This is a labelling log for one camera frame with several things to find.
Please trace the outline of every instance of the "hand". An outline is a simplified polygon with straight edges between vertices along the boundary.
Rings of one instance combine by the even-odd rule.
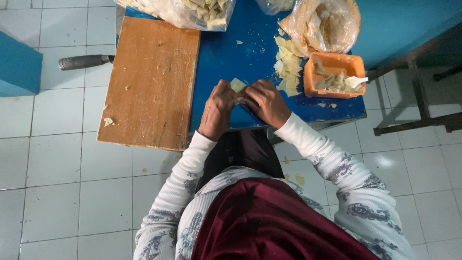
[[[244,97],[240,102],[249,106],[259,118],[277,129],[284,126],[292,113],[269,80],[258,80],[248,85],[245,94],[248,97]]]
[[[201,135],[216,142],[225,132],[231,117],[231,110],[237,104],[237,94],[226,80],[220,80],[205,103],[201,125],[197,130]]]

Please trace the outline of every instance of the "blue wall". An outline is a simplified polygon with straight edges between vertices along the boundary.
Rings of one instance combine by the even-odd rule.
[[[38,93],[41,70],[41,53],[0,31],[0,97]]]
[[[362,31],[352,53],[366,69],[401,56],[462,22],[462,0],[356,0]]]

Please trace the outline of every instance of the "plastic spoon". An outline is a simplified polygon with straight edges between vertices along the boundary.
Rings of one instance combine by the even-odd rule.
[[[344,79],[344,81],[347,81],[350,86],[352,86],[353,89],[357,88],[361,83],[369,81],[368,78],[358,78],[358,77],[349,77],[347,79]]]

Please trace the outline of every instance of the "white long-sleeve shirt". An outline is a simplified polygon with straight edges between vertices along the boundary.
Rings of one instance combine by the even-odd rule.
[[[334,220],[326,215],[320,204],[310,199],[310,191],[285,179],[278,180],[287,183],[308,206],[336,223],[380,259],[414,259],[401,229],[395,199],[364,164],[294,113],[275,134],[295,145],[321,177],[337,185],[339,211]],[[271,178],[246,167],[230,167],[195,194],[204,162],[215,144],[195,132],[189,148],[173,167],[171,176],[143,219],[135,238],[134,260],[189,260],[205,213],[217,194],[243,178]]]

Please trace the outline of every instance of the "floor tile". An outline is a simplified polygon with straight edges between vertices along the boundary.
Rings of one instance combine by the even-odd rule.
[[[416,194],[414,199],[427,243],[462,237],[462,219],[452,191]]]
[[[322,209],[324,210],[324,213],[326,213],[327,216],[330,216],[329,206],[322,206]]]
[[[363,154],[367,168],[387,185],[393,197],[412,194],[401,150]]]
[[[133,253],[135,253],[135,249],[136,249],[136,242],[135,242],[135,238],[136,238],[136,232],[138,232],[139,229],[133,229],[133,236],[132,236],[132,240],[133,240]]]
[[[324,180],[309,160],[291,161],[290,164],[281,163],[282,171],[289,175],[287,180],[300,185],[311,199],[328,205]]]
[[[22,242],[77,236],[79,183],[26,189]]]
[[[133,258],[132,231],[79,236],[79,260]]]
[[[35,97],[32,135],[53,135],[82,131],[83,88],[53,89]]]
[[[431,260],[461,259],[462,238],[428,243],[428,254]]]
[[[21,244],[19,260],[75,260],[77,237]]]
[[[343,150],[350,154],[361,153],[358,132],[356,131],[356,124],[354,122],[322,130],[319,133],[334,140],[336,146],[342,147]]]
[[[85,55],[85,46],[40,48],[43,53],[40,89],[84,87],[85,70],[74,69],[62,71],[58,60],[61,58]]]
[[[116,43],[116,7],[88,8],[87,45]]]
[[[132,179],[81,183],[79,235],[132,228]]]
[[[133,147],[133,176],[171,173],[181,152]]]
[[[304,158],[298,152],[295,145],[289,144],[288,142],[281,142],[274,146],[276,155],[278,156],[279,161],[284,161],[284,158],[287,157],[289,161],[303,160]]]
[[[133,177],[133,228],[139,229],[170,173]]]
[[[382,76],[370,84],[366,84],[366,94],[364,94],[363,99],[367,110],[390,108],[390,100]]]
[[[392,110],[396,124],[405,124],[420,120],[419,108],[416,106],[394,108]],[[434,126],[398,132],[403,149],[438,146],[438,137]]]
[[[462,112],[460,104],[431,105],[429,109],[432,118]],[[447,133],[446,128],[443,125],[439,125],[436,127],[436,134],[441,145],[462,143],[462,130]]]
[[[84,101],[84,132],[98,131],[108,87],[86,87]]]
[[[9,0],[7,4],[7,9],[30,9],[31,1],[30,0]]]
[[[86,29],[86,7],[44,9],[40,32],[40,47],[85,45]]]
[[[439,146],[403,150],[414,194],[451,189]]]
[[[456,197],[457,206],[462,215],[462,189],[454,189],[454,196]]]
[[[84,133],[81,181],[132,176],[132,148],[96,141],[96,132]]]
[[[81,149],[81,133],[31,137],[26,185],[79,182]]]
[[[408,69],[395,69],[383,76],[391,107],[416,106],[412,76]]]
[[[24,193],[24,189],[0,191],[0,252],[3,259],[18,258]]]
[[[361,154],[353,156],[358,159],[359,162],[364,163],[363,156]],[[329,202],[329,205],[338,204],[339,199],[337,198],[337,186],[332,184],[332,181],[330,180],[325,180],[324,184],[326,186],[327,201]]]
[[[29,138],[0,139],[0,190],[24,188]]]
[[[43,0],[43,8],[87,7],[88,0]]]
[[[43,0],[32,0],[32,8],[42,8]]]
[[[332,217],[332,219],[334,219],[334,215],[337,213],[337,211],[339,211],[339,205],[330,205],[329,206],[329,210],[330,210],[330,216]]]
[[[35,48],[39,44],[41,16],[41,9],[1,10],[0,28],[7,35]]]
[[[452,188],[462,188],[462,144],[442,145],[441,151]]]
[[[95,54],[109,54],[114,55],[116,53],[116,45],[94,45],[87,46],[87,55]],[[85,87],[96,87],[96,86],[107,86],[109,85],[109,78],[111,77],[112,64],[106,63],[104,65],[86,68],[85,69]]]
[[[30,135],[34,97],[0,98],[0,138]]]
[[[414,196],[395,197],[396,211],[400,216],[402,230],[411,245],[425,243],[424,234],[420,225],[419,214],[414,202]]]
[[[395,121],[391,109],[369,110],[366,119],[358,120],[355,123],[363,153],[401,149],[397,133],[374,136],[374,128],[394,125]]]
[[[433,80],[434,74],[442,73],[451,68],[453,67],[437,66],[419,68],[429,104],[451,104],[462,101],[462,88],[460,88],[460,82],[462,81],[461,73],[457,73],[441,81]]]
[[[430,260],[426,244],[411,246],[411,248],[416,260]]]
[[[116,3],[113,0],[89,0],[89,7],[98,7],[98,6],[116,6]]]

